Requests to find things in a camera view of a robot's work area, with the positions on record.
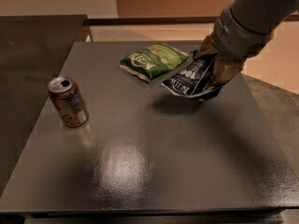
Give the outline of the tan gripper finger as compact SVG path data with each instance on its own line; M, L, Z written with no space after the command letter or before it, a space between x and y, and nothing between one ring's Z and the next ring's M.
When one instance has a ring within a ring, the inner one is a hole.
M239 74L245 65L245 60L231 60L218 56L210 63L210 79L207 86L219 87L229 82L233 77Z
M195 52L194 58L197 59L201 56L217 53L218 50L216 48L217 37L214 35L208 35L203 40L199 49Z

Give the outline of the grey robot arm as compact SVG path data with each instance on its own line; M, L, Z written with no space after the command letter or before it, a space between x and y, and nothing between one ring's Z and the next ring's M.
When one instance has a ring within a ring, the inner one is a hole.
M218 87L240 73L245 60L258 55L275 29L298 9L299 0L234 0L195 53L196 57L219 53L208 87Z

